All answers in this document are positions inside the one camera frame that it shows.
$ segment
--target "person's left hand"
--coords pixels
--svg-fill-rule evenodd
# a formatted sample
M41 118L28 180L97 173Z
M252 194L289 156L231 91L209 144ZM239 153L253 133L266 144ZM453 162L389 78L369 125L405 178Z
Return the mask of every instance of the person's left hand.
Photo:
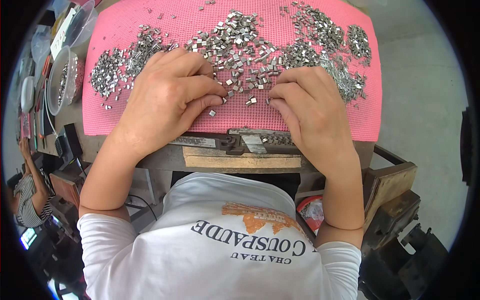
M226 95L200 53L183 48L158 52L135 80L127 107L110 135L142 159L182 135L205 108L221 105Z
M22 153L24 159L27 159L31 156L30 145L28 144L28 139L26 137L20 140L18 147L20 148L20 152Z

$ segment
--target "white cable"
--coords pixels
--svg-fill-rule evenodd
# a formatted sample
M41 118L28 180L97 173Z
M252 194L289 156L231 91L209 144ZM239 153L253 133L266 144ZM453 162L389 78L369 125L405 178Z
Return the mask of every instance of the white cable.
M52 120L50 119L50 113L48 112L47 86L48 86L48 78L45 79L45 92L43 94L43 106L47 110L47 117L48 117L48 121L50 122L50 126L52 127L53 134L55 135L56 138L58 138L59 134L55 131L55 128L53 127Z

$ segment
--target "pink textured mat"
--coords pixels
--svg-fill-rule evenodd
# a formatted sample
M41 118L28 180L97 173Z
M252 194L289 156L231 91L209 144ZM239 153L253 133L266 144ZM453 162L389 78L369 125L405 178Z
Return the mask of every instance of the pink textured mat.
M354 140L377 141L382 109L382 80L377 39L370 18L340 0L309 0L305 3L312 5L314 8L318 7L333 22L341 26L345 33L347 33L348 25L351 24L361 26L366 31L372 48L371 65L370 67L363 67L358 64L356 59L353 59L352 62L348 63L348 70L352 74L358 71L360 75L368 77L364 88L367 99L352 100L347 105L347 113ZM203 6L204 10L199 11L199 6ZM281 16L279 6L288 6L290 13ZM208 30L210 32L219 21L224 22L232 8L244 14L256 12L259 14L257 20L259 20L259 17L263 17L264 22L260 23L264 24L264 27L257 26L257 30L260 32L259 36L270 40L276 46L291 44L295 38L295 29L289 16L294 14L297 8L293 7L289 0L217 0L214 5L205 4L204 0L122 0L104 10L98 16L86 58L85 78L88 78L88 74L104 50L113 47L123 49L129 46L132 41L136 41L136 35L140 30L138 28L139 24L159 27L162 34L169 33L168 38L164 38L164 42L175 39L183 46L191 36L197 35L197 30ZM157 17L161 13L164 16L161 20L158 20ZM225 81L230 78L230 71L219 74L219 80ZM248 75L243 75L241 80L244 81L246 76ZM227 90L232 88L232 85L226 86L224 84L224 86ZM103 99L99 94L94 95L93 88L88 80L85 80L83 89L85 134L109 134L119 121L127 105L126 100L129 93L129 90L123 89L118 101L115 101L115 96L110 96L106 105L110 105L112 108L105 110L104 106L100 106ZM243 126L253 129L288 130L280 114L265 103L265 99L268 98L268 91L254 89L251 94L257 97L259 103L246 107L247 94L235 93L235 96L229 99L226 105L212 108L216 111L214 117L210 117L208 115L210 109L206 109L195 120L190 130L225 133L228 128Z

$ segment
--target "wooden workbench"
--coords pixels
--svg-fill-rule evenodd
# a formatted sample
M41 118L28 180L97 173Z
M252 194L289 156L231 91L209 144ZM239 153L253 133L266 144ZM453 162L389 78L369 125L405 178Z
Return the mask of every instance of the wooden workbench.
M96 9L100 12L118 1L119 0L103 0ZM38 120L36 120L36 122L37 128L39 128ZM87 136L84 134L81 100L65 107L55 117L55 130L59 132L63 125L70 123L75 124L75 129L84 153L82 157L83 161L93 162L106 136ZM40 139L38 139L38 151L56 155L57 152L54 143L55 137L53 134L46 137L45 148ZM355 141L354 144L360 157L361 167L369 167L375 142ZM137 167L172 171L219 173L316 172L316 169L304 156L272 154L227 156L225 155L225 151L170 144L145 157Z

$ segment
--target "handwritten label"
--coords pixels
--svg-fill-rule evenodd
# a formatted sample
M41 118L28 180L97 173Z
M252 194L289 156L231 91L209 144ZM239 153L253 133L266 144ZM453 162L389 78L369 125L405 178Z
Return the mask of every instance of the handwritten label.
M70 8L67 17L63 21L62 25L57 31L55 38L53 39L52 44L50 45L50 50L52 51L53 60L57 58L58 53L60 52L63 44L63 39L65 38L65 33L67 32L68 26L72 22L73 16L76 11L73 8Z

